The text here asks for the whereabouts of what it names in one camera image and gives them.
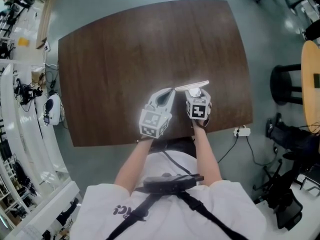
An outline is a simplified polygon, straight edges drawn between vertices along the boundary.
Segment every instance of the black stool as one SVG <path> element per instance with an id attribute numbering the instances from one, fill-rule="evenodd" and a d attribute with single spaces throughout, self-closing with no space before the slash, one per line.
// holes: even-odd
<path id="1" fill-rule="evenodd" d="M 288 102 L 295 104 L 303 104 L 302 98 L 292 97 L 292 92 L 302 92 L 302 88 L 292 86 L 289 71 L 301 70 L 301 64 L 276 66 L 270 77 L 270 90 L 272 98 L 278 105 L 284 105 Z"/>
<path id="2" fill-rule="evenodd" d="M 286 6 L 288 6 L 288 8 L 290 9 L 290 11 L 294 14 L 294 15 L 297 15 L 297 11 L 296 11 L 296 6 L 298 4 L 300 4 L 302 1 L 305 1 L 305 0 L 298 0 L 296 2 L 293 2 L 291 3 L 289 0 L 284 0 L 285 3 L 286 3 Z"/>

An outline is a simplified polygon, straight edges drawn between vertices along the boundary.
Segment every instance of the black logo on shirt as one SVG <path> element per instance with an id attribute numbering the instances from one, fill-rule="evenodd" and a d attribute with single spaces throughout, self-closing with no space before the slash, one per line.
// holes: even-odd
<path id="1" fill-rule="evenodd" d="M 126 206 L 121 206 L 121 205 L 117 205 L 114 209 L 113 209 L 113 215 L 117 215 L 117 214 L 123 214 L 123 218 L 126 219 L 132 212 L 131 207 L 126 207 Z M 147 217 L 149 214 L 149 212 L 147 211 L 144 217 Z M 141 222 L 145 222 L 145 219 L 139 219 L 139 221 Z"/>

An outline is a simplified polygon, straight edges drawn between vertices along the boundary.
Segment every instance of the wooden round table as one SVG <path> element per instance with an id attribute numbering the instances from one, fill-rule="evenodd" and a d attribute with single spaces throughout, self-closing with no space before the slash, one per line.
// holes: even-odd
<path id="1" fill-rule="evenodd" d="M 292 86 L 289 71 L 301 70 L 302 87 Z M 320 88 L 315 88 L 315 79 L 320 75 L 320 49 L 312 41 L 306 41 L 302 48 L 301 64 L 276 66 L 270 77 L 270 90 L 279 105 L 287 102 L 303 105 L 305 121 L 309 131 L 320 130 Z M 292 92 L 302 92 L 302 98 L 293 97 Z"/>

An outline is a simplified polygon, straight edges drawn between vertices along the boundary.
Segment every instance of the hand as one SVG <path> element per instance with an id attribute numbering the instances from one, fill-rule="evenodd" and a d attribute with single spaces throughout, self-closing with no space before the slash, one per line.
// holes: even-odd
<path id="1" fill-rule="evenodd" d="M 201 126 L 204 126 L 204 123 L 205 123 L 205 120 L 198 120 L 198 123 L 201 125 Z M 192 120 L 192 126 L 193 126 L 193 129 L 196 131 L 198 129 L 202 129 L 201 127 L 199 127 L 196 123 L 195 120 Z"/>

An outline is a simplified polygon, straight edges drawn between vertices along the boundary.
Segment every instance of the white t-shirt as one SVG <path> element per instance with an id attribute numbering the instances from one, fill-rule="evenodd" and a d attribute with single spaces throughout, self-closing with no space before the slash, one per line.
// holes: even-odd
<path id="1" fill-rule="evenodd" d="M 178 151 L 167 152 L 177 163 L 197 173 L 195 158 Z M 145 177 L 164 173 L 185 175 L 163 153 L 148 155 L 139 183 Z M 249 240 L 263 238 L 266 219 L 240 183 L 221 180 L 211 186 L 197 185 L 187 192 L 204 203 L 208 211 L 232 230 Z M 106 240 L 110 233 L 148 196 L 129 192 L 118 185 L 89 186 L 82 207 L 71 228 L 71 240 Z M 206 219 L 176 196 L 163 196 L 148 211 L 145 221 L 137 221 L 117 240 L 228 240 L 216 224 Z"/>

